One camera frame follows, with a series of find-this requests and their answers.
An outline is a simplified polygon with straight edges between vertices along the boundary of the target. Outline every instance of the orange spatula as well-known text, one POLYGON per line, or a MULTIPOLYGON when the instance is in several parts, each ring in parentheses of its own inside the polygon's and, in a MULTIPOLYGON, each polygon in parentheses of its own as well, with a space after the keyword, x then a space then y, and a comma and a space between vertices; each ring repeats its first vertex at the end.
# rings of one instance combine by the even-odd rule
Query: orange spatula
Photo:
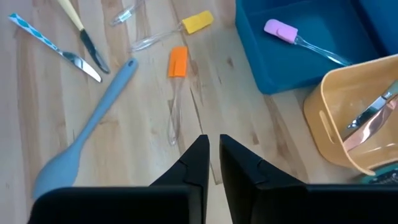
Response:
POLYGON ((169 78, 175 85, 172 111, 169 121, 169 143, 173 146, 177 143, 181 127, 181 91, 184 78, 187 74, 187 47, 174 47, 170 54, 169 78))

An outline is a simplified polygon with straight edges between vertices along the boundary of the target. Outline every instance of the patterned knife handle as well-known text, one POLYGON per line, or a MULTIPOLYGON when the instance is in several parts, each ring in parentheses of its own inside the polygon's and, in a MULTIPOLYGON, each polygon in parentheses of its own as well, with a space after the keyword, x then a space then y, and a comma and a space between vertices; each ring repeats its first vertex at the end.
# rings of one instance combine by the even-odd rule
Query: patterned knife handle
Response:
POLYGON ((23 28, 26 30, 28 33, 32 34, 34 37, 38 38, 41 40, 43 43, 47 44, 47 46, 51 47, 54 49, 56 52, 60 53, 60 50, 58 49, 57 46, 55 46, 51 41, 49 41, 47 38, 45 38, 37 29, 33 28, 29 23, 27 23, 23 18, 18 16, 18 14, 13 13, 8 16, 8 18, 12 21, 15 22, 19 27, 23 28))

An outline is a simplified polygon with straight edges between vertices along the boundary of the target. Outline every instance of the pink silicone spatula head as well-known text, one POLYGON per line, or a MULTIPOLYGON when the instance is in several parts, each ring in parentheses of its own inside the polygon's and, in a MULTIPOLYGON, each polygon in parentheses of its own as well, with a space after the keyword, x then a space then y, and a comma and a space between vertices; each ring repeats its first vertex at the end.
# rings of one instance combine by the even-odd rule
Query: pink silicone spatula head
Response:
POLYGON ((288 43, 294 44, 297 36, 297 31, 299 30, 276 19, 270 19, 264 26, 264 31, 271 35, 279 37, 288 43))

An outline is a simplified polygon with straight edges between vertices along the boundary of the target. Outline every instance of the transparent spatula handle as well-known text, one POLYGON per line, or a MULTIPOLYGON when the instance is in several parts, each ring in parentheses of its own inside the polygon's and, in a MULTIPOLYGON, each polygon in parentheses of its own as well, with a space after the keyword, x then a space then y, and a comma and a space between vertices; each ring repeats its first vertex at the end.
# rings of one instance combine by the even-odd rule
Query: transparent spatula handle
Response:
POLYGON ((133 45, 130 48, 130 51, 131 52, 136 52, 136 51, 139 51, 139 50, 144 50, 147 47, 150 47, 151 45, 159 42, 163 38, 173 34, 174 32, 179 32, 181 30, 183 30, 183 25, 182 25, 182 23, 179 23, 178 27, 176 29, 172 30, 172 31, 155 34, 155 35, 153 35, 151 37, 147 37, 145 39, 142 39, 142 40, 139 40, 139 41, 133 43, 133 45))
POLYGON ((315 45, 312 45, 312 44, 308 43, 307 41, 305 41, 299 35, 296 37, 296 40, 295 40, 294 43, 297 44, 297 45, 300 45, 302 47, 305 47, 307 49, 310 49, 310 50, 312 50, 312 51, 314 51, 314 52, 316 52, 316 53, 318 53, 318 54, 320 54, 320 55, 322 55, 322 56, 324 56, 324 57, 332 60, 333 62, 336 62, 336 63, 342 65, 342 66, 349 66, 349 65, 353 64, 349 60, 347 60, 347 59, 345 59, 345 58, 343 58, 343 57, 341 57, 341 56, 339 56, 339 55, 337 55, 337 54, 335 54, 333 52, 330 52, 328 50, 319 48, 319 47, 317 47, 315 45))
POLYGON ((145 0, 137 0, 135 4, 132 6, 129 6, 123 11, 119 12, 114 19, 110 22, 111 26, 116 26, 124 21, 126 21, 128 18, 132 16, 132 12, 134 12, 145 0))
POLYGON ((174 94, 174 100, 172 105, 172 112, 170 114, 169 121, 169 143, 170 145, 175 145, 178 141, 178 137, 180 136, 180 128, 181 128, 181 94, 182 94, 182 84, 184 78, 172 78, 174 82, 176 82, 176 89, 174 94))

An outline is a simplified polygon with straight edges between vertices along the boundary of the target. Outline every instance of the basket handle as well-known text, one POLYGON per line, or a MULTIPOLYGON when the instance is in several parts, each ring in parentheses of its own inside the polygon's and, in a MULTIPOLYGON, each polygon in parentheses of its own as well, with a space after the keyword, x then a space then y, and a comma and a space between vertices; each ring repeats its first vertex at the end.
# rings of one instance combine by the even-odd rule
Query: basket handle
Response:
POLYGON ((325 128, 325 132, 328 135, 330 142, 335 144, 338 136, 336 136, 336 133, 332 131, 330 118, 326 116, 325 112, 322 110, 319 111, 319 117, 321 118, 322 125, 325 128))

